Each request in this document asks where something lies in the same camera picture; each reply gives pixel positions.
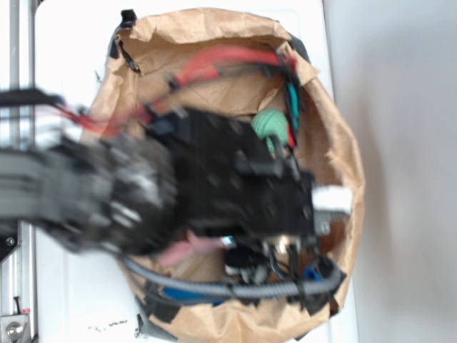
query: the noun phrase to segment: green yarn ball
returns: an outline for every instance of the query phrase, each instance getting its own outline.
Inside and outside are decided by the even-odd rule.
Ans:
[[[288,123],[283,112],[277,109],[264,109],[254,116],[251,122],[253,130],[260,139],[276,135],[281,144],[288,144]],[[271,139],[266,140],[266,145],[270,152],[274,151]]]

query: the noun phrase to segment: white table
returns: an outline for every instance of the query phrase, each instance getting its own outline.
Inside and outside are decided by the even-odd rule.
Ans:
[[[232,0],[218,4],[279,20],[303,40],[312,64],[321,70],[323,85],[333,94],[321,1]],[[62,94],[71,104],[89,107],[99,87],[96,75],[103,78],[109,41],[121,21],[122,9],[134,9],[142,17],[200,6],[214,7],[214,2],[46,0],[36,14],[36,83]],[[38,140],[41,131],[38,127]],[[138,309],[111,257],[68,253],[39,232],[37,269],[40,342],[164,342],[134,337]],[[358,343],[352,287],[343,312],[301,342]]]

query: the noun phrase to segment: crumpled paper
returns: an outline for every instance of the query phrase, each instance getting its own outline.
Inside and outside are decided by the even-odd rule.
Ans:
[[[212,307],[201,304],[183,307],[170,322],[150,320],[178,337],[179,342],[285,342],[300,337],[343,308],[360,241],[364,213],[365,178],[357,141],[317,79],[318,71],[293,51],[291,36],[268,18],[221,9],[190,9],[134,21],[132,27],[117,30],[118,56],[106,62],[106,74],[91,106],[91,116],[108,119],[125,114],[145,101],[161,95],[168,87],[167,77],[178,71],[194,54],[217,45],[247,46],[253,49],[289,51],[298,60],[298,76],[306,110],[301,113],[298,136],[298,162],[310,169],[319,184],[341,184],[353,192],[352,215],[331,225],[322,239],[322,250],[347,273],[334,299],[310,317],[298,304],[285,299],[263,300],[255,307],[237,300]],[[127,64],[119,44],[135,63]],[[177,99],[185,105],[207,109],[226,116],[249,120],[262,109],[284,110],[281,78],[247,74],[193,86]],[[142,136],[139,123],[131,122],[127,132]],[[97,138],[84,133],[86,140]],[[145,267],[175,278],[192,281],[218,281],[224,274],[221,255],[195,255],[180,265],[163,269],[148,257],[138,260]],[[126,274],[139,299],[136,286],[143,280]]]

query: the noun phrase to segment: white wall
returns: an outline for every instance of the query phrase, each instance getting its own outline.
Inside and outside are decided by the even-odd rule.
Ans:
[[[457,1],[324,5],[367,177],[360,343],[457,342]]]

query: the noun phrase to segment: gray cable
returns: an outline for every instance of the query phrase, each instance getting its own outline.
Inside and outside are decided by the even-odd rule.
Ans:
[[[160,275],[149,269],[140,266],[135,261],[125,256],[119,257],[120,261],[127,269],[138,274],[150,282],[161,284],[165,287],[180,289],[187,292],[207,294],[213,297],[229,297],[241,299],[258,299],[258,298],[277,298],[300,295],[300,290],[294,282],[281,282],[276,284],[267,284],[261,286],[241,286],[227,285],[218,283],[188,282],[184,280],[172,279]],[[321,282],[301,280],[303,292],[305,295],[323,294],[333,291],[342,281],[343,273],[340,271],[335,262],[331,275]]]

